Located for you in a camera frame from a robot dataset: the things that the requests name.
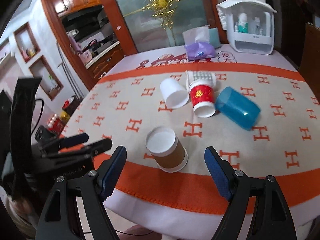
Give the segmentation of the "brown paper cup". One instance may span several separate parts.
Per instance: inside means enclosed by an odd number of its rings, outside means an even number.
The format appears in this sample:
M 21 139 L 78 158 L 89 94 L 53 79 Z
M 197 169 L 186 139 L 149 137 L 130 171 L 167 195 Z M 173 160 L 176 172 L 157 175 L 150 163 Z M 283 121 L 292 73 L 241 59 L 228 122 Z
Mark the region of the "brown paper cup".
M 175 173 L 188 162 L 188 154 L 173 129 L 159 126 L 146 136 L 145 145 L 157 166 L 164 172 Z

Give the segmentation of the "white plastic cup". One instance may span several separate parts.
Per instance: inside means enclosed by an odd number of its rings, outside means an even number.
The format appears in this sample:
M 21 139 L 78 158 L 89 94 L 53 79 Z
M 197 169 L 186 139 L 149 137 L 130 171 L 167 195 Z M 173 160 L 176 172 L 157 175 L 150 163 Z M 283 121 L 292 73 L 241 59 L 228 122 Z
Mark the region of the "white plastic cup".
M 168 108 L 177 109 L 189 101 L 187 90 L 173 78 L 163 80 L 159 88 Z

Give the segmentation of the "red paper cup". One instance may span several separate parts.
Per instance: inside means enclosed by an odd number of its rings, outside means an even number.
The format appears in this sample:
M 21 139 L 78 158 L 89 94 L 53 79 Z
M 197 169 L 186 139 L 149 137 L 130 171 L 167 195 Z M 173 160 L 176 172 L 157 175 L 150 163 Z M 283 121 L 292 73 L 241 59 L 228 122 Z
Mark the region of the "red paper cup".
M 189 85 L 189 94 L 193 112 L 199 118 L 208 118 L 215 114 L 213 82 L 196 80 Z

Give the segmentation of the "grey checked paper cup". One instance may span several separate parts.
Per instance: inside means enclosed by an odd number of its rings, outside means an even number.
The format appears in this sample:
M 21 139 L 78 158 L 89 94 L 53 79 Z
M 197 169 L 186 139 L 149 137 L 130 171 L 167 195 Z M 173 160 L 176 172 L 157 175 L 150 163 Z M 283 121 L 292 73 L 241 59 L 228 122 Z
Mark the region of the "grey checked paper cup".
M 211 86 L 214 88 L 216 86 L 216 75 L 213 72 L 208 71 L 191 71 L 186 70 L 186 89 L 188 90 L 190 84 L 197 80 L 209 81 Z

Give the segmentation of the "blue plastic cup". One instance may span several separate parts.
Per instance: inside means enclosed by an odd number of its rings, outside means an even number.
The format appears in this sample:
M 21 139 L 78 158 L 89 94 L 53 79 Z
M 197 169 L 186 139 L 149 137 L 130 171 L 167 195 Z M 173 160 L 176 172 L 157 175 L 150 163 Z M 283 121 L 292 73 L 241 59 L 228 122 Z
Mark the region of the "blue plastic cup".
M 250 130 L 255 125 L 261 112 L 256 103 L 232 87 L 226 87 L 220 92 L 215 108 L 245 130 Z

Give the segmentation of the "wooden kitchen cabinet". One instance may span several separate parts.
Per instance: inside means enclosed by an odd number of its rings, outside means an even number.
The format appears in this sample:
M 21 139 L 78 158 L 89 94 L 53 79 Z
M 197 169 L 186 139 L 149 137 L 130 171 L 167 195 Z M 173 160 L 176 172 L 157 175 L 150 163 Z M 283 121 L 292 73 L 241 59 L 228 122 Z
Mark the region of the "wooden kitchen cabinet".
M 56 38 L 87 89 L 125 56 L 137 53 L 116 0 L 41 0 Z

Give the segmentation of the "purple tissue pack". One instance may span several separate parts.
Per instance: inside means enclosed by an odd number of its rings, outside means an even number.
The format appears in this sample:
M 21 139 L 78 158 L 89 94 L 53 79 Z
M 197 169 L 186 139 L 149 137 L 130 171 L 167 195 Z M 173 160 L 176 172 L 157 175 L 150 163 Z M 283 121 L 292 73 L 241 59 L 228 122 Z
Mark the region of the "purple tissue pack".
M 217 56 L 215 48 L 209 42 L 209 28 L 196 27 L 182 33 L 184 48 L 189 61 L 211 59 Z

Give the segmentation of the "glass door gold ornament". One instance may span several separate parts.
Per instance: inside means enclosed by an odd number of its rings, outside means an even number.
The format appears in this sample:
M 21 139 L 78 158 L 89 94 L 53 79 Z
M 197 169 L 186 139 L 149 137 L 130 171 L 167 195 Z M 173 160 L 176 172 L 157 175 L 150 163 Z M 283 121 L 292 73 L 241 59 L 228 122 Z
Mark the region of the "glass door gold ornament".
M 211 0 L 116 0 L 136 50 L 181 46 L 183 32 L 213 27 Z

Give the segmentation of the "white cosmetics storage box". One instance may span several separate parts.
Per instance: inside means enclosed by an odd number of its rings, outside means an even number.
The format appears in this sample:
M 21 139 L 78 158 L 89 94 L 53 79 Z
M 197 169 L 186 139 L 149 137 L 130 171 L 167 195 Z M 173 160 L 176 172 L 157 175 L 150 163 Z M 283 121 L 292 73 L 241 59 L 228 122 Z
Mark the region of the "white cosmetics storage box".
M 225 0 L 216 5 L 230 46 L 239 53 L 270 55 L 274 49 L 274 15 L 257 0 Z

